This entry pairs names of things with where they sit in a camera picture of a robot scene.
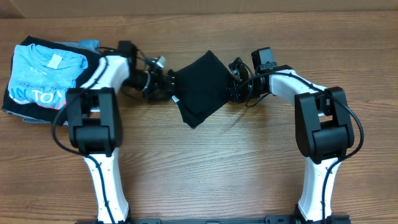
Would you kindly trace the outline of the black t-shirt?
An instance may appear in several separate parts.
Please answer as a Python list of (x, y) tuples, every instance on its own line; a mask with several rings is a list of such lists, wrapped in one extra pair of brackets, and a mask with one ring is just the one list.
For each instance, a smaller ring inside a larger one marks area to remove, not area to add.
[(173, 97), (184, 123), (196, 128), (231, 98), (233, 76), (218, 57), (207, 51), (192, 64), (167, 75), (175, 78)]

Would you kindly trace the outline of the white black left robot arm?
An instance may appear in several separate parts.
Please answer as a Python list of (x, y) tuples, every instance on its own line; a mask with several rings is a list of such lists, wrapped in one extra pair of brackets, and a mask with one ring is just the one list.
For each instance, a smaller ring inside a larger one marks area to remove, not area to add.
[(105, 48), (90, 79), (67, 91), (65, 112), (74, 152), (88, 166), (98, 205), (96, 223), (130, 223), (130, 207), (123, 192), (119, 148), (123, 124), (116, 95), (132, 87), (148, 99), (166, 86), (164, 56), (146, 57), (132, 42)]

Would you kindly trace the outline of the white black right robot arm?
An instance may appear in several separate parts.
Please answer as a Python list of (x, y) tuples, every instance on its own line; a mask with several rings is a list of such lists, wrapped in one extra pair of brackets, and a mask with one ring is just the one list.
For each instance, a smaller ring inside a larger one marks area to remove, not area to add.
[(271, 215), (266, 223), (350, 223), (347, 215), (334, 215), (331, 197), (337, 170), (354, 144), (348, 108), (342, 88), (327, 88), (301, 77), (292, 67), (278, 65), (272, 50), (251, 54), (253, 69), (241, 58), (229, 65), (234, 81), (231, 101), (248, 104), (267, 95), (294, 106), (295, 140), (305, 158), (302, 194), (292, 216)]

